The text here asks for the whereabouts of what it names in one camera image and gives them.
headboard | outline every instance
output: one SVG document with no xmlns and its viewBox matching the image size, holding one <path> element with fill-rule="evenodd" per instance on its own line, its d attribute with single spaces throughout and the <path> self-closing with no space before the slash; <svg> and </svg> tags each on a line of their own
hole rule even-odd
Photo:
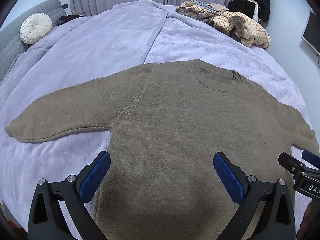
<svg viewBox="0 0 320 240">
<path fill-rule="evenodd" d="M 20 27 L 25 19 L 37 12 L 47 14 L 53 26 L 57 26 L 57 19 L 66 15 L 59 0 L 47 0 L 24 12 L 4 27 L 0 31 L 0 81 L 9 70 L 15 57 L 29 47 L 20 39 Z"/>
</svg>

pillow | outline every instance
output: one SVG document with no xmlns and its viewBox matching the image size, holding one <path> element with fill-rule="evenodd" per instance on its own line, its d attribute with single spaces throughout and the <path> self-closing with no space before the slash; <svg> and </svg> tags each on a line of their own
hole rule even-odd
<svg viewBox="0 0 320 240">
<path fill-rule="evenodd" d="M 34 44 L 52 30 L 52 21 L 44 13 L 30 15 L 21 25 L 20 39 L 26 44 Z"/>
</svg>

bed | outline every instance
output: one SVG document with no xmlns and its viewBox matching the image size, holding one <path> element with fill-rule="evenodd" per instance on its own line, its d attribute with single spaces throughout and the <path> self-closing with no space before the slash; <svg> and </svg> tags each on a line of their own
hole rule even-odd
<svg viewBox="0 0 320 240">
<path fill-rule="evenodd" d="M 28 227 L 37 181 L 60 181 L 78 174 L 101 150 L 108 149 L 111 140 L 109 131 L 99 131 L 30 144 L 5 133 L 10 121 L 31 102 L 53 91 L 143 63 L 199 58 L 221 68 L 235 69 L 260 84 L 277 100 L 299 110 L 311 127 L 299 90 L 263 48 L 245 47 L 203 22 L 179 15 L 175 8 L 140 0 L 56 26 L 57 18 L 65 11 L 59 0 L 48 0 L 0 32 L 0 198 L 23 228 Z M 19 29 L 35 12 L 48 14 L 55 27 L 27 47 L 19 39 Z M 292 153 L 303 161 L 302 150 L 292 147 Z M 296 193 L 297 229 L 309 201 Z M 94 199 L 86 205 L 93 217 L 95 205 Z M 74 236 L 80 238 L 65 206 L 62 210 Z"/>
</svg>

knit fabric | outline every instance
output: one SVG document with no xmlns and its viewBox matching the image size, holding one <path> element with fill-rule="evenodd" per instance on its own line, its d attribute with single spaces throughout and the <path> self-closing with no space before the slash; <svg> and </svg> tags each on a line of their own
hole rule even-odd
<svg viewBox="0 0 320 240">
<path fill-rule="evenodd" d="M 318 154 L 299 111 L 198 59 L 139 65 L 53 92 L 6 131 L 41 142 L 97 129 L 112 131 L 95 214 L 110 240 L 216 239 L 238 208 L 212 167 L 218 151 L 261 181 L 285 179 L 292 196 L 279 154 L 290 145 Z"/>
</svg>

white pleated cushion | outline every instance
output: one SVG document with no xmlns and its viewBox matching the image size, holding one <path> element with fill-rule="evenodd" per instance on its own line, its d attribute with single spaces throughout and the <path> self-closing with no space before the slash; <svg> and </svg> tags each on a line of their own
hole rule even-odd
<svg viewBox="0 0 320 240">
<path fill-rule="evenodd" d="M 22 23 L 20 39 L 26 44 L 34 44 L 52 30 L 52 21 L 44 13 L 34 13 Z"/>
</svg>

